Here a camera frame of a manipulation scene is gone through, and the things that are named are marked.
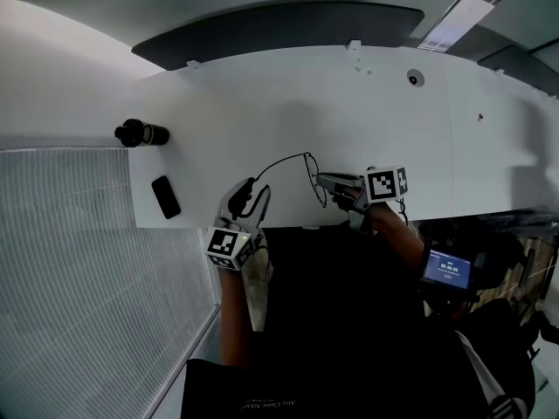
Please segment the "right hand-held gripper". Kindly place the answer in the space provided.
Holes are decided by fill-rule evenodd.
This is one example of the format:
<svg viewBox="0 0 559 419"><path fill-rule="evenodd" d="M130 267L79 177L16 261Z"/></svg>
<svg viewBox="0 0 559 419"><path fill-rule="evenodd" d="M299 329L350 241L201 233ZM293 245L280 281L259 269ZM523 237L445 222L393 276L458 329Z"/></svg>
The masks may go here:
<svg viewBox="0 0 559 419"><path fill-rule="evenodd" d="M349 226L361 233L368 233L366 215L371 204L397 202L399 214L408 223L404 196L409 190L405 168L391 166L385 168L369 167L364 176L319 173L316 182L324 189L358 189L360 195L354 210L349 212Z"/></svg>

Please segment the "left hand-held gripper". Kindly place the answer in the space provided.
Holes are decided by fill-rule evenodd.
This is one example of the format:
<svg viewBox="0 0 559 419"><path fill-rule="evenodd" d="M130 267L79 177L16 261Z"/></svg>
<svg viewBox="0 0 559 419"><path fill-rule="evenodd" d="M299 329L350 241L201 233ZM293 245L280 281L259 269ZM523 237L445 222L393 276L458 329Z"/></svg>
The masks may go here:
<svg viewBox="0 0 559 419"><path fill-rule="evenodd" d="M236 183L220 200L214 225L207 231L205 255L216 266L240 271L259 247L264 235L259 224L264 220L271 199L271 188L260 190L255 202L256 216L241 216L252 198L253 177Z"/></svg>

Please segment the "thin black wire eyeglasses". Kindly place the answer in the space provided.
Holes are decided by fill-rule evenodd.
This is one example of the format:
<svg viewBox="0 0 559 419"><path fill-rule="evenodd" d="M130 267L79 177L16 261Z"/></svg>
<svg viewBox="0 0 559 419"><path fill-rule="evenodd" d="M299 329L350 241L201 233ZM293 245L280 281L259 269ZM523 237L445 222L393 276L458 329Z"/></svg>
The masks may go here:
<svg viewBox="0 0 559 419"><path fill-rule="evenodd" d="M305 167L306 167L306 171L307 171L307 177L308 177L309 182L311 183L312 189L314 191L314 194L315 194L317 200L319 201L319 203L320 203L320 205L323 209L327 208L327 206L328 206L328 196L327 196L326 190L325 189L320 189L319 184L316 180L316 178L318 177L318 174L320 173L320 168L319 168L318 162L316 161L316 159L314 158L314 156L310 152L304 152L304 153L299 153L299 154L295 154L295 155L289 155L289 156L284 157L280 160L277 160L277 161L271 163L270 165L268 165L267 167L265 167L259 174L257 174L256 177L250 177L249 181L251 182L251 184L254 184L270 169L280 165L281 163L283 163L285 161L296 159L298 157L301 157L303 159L304 163L305 163Z"/></svg>

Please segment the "person's left forearm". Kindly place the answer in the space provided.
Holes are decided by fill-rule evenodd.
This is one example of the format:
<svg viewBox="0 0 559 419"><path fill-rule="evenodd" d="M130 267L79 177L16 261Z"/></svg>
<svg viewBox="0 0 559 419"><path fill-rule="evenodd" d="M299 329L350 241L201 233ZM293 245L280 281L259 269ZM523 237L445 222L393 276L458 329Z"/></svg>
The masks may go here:
<svg viewBox="0 0 559 419"><path fill-rule="evenodd" d="M218 267L222 293L221 341L224 364L250 368L252 365L252 322L240 271Z"/></svg>

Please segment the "person's right forearm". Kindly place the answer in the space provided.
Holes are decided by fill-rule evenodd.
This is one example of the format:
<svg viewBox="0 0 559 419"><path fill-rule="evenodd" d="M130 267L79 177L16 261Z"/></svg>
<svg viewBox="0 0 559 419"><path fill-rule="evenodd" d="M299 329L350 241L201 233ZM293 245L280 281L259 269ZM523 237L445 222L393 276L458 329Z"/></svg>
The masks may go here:
<svg viewBox="0 0 559 419"><path fill-rule="evenodd" d="M371 204L368 209L372 229L386 237L394 251L418 276L422 274L424 243L387 203Z"/></svg>

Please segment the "person's right hand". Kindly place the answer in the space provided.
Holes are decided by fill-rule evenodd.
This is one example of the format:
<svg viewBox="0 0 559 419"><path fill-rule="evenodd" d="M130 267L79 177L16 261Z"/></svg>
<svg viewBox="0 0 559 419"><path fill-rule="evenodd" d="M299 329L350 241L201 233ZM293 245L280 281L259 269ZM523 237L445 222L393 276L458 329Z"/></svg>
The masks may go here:
<svg viewBox="0 0 559 419"><path fill-rule="evenodd" d="M334 194L332 202L335 203L340 210L347 212L353 211L359 195L359 191L355 191L352 188L345 189L341 194Z"/></svg>

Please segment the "black smartphone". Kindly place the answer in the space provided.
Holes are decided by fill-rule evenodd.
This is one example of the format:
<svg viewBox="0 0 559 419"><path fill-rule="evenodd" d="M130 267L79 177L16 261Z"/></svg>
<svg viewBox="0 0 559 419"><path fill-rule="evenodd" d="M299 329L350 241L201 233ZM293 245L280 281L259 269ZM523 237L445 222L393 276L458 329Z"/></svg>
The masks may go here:
<svg viewBox="0 0 559 419"><path fill-rule="evenodd" d="M171 219L181 213L180 205L167 176L162 175L152 181L151 187L166 219Z"/></svg>

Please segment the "small black display screen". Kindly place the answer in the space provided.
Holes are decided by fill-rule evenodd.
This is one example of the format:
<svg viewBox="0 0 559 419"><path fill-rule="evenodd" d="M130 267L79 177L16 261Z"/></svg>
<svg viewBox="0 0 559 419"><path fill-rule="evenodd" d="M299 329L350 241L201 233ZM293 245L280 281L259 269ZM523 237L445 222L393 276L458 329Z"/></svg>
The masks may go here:
<svg viewBox="0 0 559 419"><path fill-rule="evenodd" d="M469 293L473 264L468 258L453 255L446 250L427 248L421 281L456 293Z"/></svg>

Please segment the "person's black clothing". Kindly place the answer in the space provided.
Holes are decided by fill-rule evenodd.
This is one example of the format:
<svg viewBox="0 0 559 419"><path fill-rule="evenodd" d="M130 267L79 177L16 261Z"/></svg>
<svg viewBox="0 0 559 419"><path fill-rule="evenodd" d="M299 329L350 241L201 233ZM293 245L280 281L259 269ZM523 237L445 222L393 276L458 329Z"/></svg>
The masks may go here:
<svg viewBox="0 0 559 419"><path fill-rule="evenodd" d="M266 231L273 266L250 368L192 359L181 419L528 419L535 377L503 299L426 315L383 237Z"/></svg>

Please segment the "dark grey desk divider panel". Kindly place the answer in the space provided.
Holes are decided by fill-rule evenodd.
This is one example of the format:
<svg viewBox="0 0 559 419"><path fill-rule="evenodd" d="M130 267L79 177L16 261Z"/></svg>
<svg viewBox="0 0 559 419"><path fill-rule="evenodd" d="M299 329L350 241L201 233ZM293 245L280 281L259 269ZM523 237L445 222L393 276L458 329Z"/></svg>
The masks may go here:
<svg viewBox="0 0 559 419"><path fill-rule="evenodd" d="M419 9L357 0L284 0L199 18L132 47L165 71L190 61L288 48L348 45L397 48L423 21Z"/></svg>
<svg viewBox="0 0 559 419"><path fill-rule="evenodd" d="M559 99L559 72L517 46L502 48L477 64L492 71L502 70L505 75Z"/></svg>

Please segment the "black plastic sheet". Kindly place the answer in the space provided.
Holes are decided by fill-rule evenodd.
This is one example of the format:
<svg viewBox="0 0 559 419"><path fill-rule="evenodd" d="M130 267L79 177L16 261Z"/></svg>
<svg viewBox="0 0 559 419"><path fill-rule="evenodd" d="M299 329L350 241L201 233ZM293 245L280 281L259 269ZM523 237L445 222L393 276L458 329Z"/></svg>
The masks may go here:
<svg viewBox="0 0 559 419"><path fill-rule="evenodd" d="M454 217L459 226L520 237L559 236L559 209L515 209L488 214Z"/></svg>

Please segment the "ribbed frosted glass panel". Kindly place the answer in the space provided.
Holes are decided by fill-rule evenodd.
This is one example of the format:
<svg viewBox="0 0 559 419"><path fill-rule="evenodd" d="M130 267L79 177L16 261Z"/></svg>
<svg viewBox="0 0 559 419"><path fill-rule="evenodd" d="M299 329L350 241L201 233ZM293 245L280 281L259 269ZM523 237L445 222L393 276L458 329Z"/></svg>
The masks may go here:
<svg viewBox="0 0 559 419"><path fill-rule="evenodd" d="M145 419L214 309L199 232L136 226L125 150L0 151L1 419Z"/></svg>

